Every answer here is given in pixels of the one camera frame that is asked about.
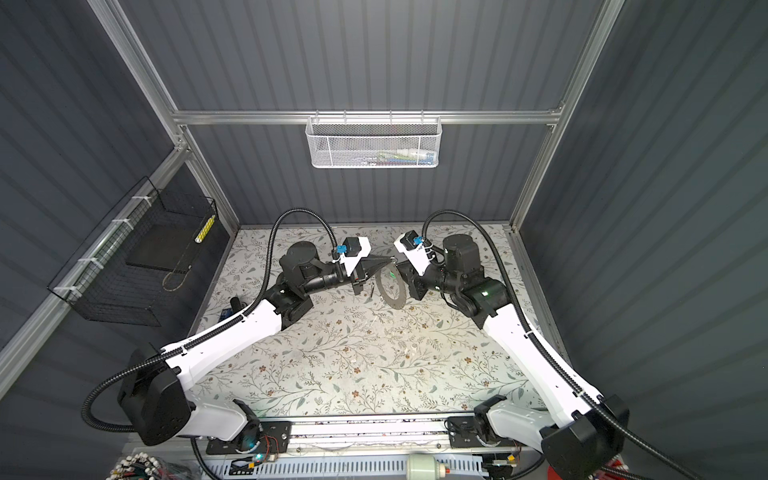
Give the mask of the metal perforated ring disc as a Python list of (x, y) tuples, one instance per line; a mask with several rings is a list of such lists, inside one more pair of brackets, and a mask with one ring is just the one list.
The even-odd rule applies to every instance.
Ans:
[[(396, 279), (389, 276), (390, 271), (395, 273)], [(383, 301), (389, 307), (394, 310), (402, 310), (405, 307), (408, 289), (395, 264), (387, 265), (378, 272), (375, 281)]]

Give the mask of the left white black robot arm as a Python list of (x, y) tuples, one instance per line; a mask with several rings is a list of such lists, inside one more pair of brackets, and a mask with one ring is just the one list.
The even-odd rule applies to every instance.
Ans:
[(291, 210), (274, 222), (266, 248), (265, 271), (256, 298), (231, 316), (185, 340), (159, 350), (135, 351), (130, 365), (100, 382), (85, 398), (81, 418), (89, 427), (136, 433), (147, 446), (174, 437), (237, 438), (259, 421), (241, 400), (217, 404), (197, 398), (193, 389), (211, 370), (257, 342), (296, 324), (313, 306), (312, 294), (349, 285), (360, 293), (393, 260), (374, 255), (366, 237), (337, 240), (327, 222), (331, 258), (320, 259), (309, 241), (291, 245), (278, 261), (272, 283), (277, 233)]

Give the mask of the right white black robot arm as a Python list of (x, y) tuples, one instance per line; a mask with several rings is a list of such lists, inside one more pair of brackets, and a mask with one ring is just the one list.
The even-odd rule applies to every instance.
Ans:
[(434, 245), (428, 230), (439, 215), (431, 213), (421, 231), (407, 231), (394, 241), (405, 257), (397, 268), (411, 297), (420, 300), (436, 291), (450, 308), (471, 319), (515, 362), (547, 409), (535, 412), (496, 396), (476, 410), (478, 437), (485, 442), (519, 440), (538, 451), (562, 479), (588, 479), (597, 472), (634, 478), (634, 473), (611, 464), (626, 442), (680, 475), (697, 478), (693, 470), (632, 432), (627, 405), (586, 381), (531, 325), (502, 256), (482, 225), (469, 222), (487, 243), (500, 279), (486, 276), (479, 247), (470, 235), (449, 235), (442, 247)]

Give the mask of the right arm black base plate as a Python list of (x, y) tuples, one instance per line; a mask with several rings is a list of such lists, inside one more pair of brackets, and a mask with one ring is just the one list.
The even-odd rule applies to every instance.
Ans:
[(521, 444), (512, 439), (482, 438), (472, 416), (449, 416), (443, 421), (452, 448), (518, 448)]

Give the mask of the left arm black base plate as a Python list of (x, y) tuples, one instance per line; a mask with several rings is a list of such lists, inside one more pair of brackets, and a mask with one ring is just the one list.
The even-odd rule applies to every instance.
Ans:
[(210, 440), (207, 455), (262, 454), (277, 455), (287, 452), (293, 424), (289, 421), (261, 422), (247, 425), (234, 440)]

